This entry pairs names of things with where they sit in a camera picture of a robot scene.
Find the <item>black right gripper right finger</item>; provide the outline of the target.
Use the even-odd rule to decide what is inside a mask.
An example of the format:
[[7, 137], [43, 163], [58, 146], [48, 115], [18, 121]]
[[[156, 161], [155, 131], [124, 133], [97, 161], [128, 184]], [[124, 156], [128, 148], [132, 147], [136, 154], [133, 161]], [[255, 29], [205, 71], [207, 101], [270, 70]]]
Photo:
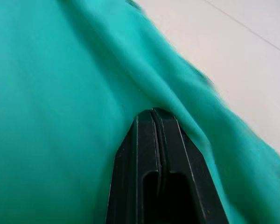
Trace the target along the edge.
[[205, 159], [177, 118], [152, 110], [162, 165], [161, 205], [170, 224], [227, 224]]

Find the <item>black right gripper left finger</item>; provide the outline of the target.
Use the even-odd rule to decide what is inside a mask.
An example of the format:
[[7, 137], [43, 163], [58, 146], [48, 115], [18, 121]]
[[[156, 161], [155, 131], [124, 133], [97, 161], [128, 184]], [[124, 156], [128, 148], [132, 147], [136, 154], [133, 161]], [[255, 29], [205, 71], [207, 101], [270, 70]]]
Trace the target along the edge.
[[139, 113], [114, 157], [105, 223], [143, 224], [144, 180], [158, 175], [159, 159], [152, 110]]

